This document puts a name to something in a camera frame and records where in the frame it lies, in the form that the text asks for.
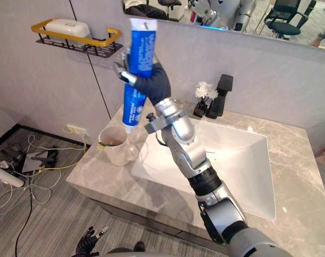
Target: mirror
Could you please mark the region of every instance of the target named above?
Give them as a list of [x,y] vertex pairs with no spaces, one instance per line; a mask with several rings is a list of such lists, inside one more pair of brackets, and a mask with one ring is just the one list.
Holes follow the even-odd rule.
[[325,0],[121,1],[129,15],[241,31],[325,49]]

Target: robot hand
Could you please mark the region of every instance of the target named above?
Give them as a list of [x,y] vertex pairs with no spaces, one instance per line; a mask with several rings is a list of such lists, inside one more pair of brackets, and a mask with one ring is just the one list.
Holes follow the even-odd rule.
[[92,236],[94,234],[93,227],[90,226],[86,233],[80,238],[77,248],[75,249],[75,256],[80,257],[91,257],[91,256],[99,256],[99,252],[91,253],[99,238],[106,233],[109,229],[109,226],[105,226],[97,235]]
[[149,78],[142,78],[134,75],[128,71],[130,56],[122,55],[123,65],[117,62],[114,63],[114,70],[117,76],[124,82],[130,84],[143,95],[146,95],[153,105],[159,101],[171,96],[171,86],[166,72],[162,65],[154,55],[152,76]]

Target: toothpaste tube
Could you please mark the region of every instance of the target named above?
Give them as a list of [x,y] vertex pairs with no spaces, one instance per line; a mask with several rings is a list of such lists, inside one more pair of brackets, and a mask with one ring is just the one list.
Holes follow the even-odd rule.
[[[157,21],[131,18],[130,22],[132,42],[129,71],[140,77],[149,78],[153,68]],[[123,124],[126,133],[132,133],[133,128],[139,124],[145,101],[145,95],[129,84],[125,84]]]

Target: white cylinder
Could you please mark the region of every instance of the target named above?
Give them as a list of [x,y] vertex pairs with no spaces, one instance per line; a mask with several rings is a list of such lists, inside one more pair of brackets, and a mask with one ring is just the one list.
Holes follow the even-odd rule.
[[4,183],[11,184],[15,187],[22,187],[24,185],[24,181],[16,178],[15,176],[9,174],[5,170],[0,168],[0,180]]

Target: yellow cable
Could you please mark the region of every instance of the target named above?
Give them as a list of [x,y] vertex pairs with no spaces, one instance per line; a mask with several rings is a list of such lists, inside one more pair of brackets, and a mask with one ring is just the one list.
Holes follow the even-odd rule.
[[[76,130],[74,130],[74,129],[69,130],[69,131],[65,131],[65,130],[64,130],[64,127],[67,127],[67,126],[64,125],[64,126],[61,127],[61,129],[62,129],[63,132],[65,132],[65,133],[67,133],[67,134],[75,133],[75,134],[77,134],[79,137],[81,137],[81,139],[82,139],[82,141],[83,141],[83,143],[84,143],[84,154],[85,154],[85,153],[86,153],[86,141],[85,141],[84,137],[83,137],[83,136],[82,136],[78,131],[76,131]],[[40,170],[39,170],[39,173],[44,172],[44,171],[46,171],[46,170],[68,169],[68,168],[73,167],[73,166],[75,166],[75,165],[77,165],[77,164],[78,164],[78,162],[76,162],[75,164],[71,164],[71,165],[64,166],[64,167],[59,167],[59,168],[43,168],[43,169],[40,169]]]

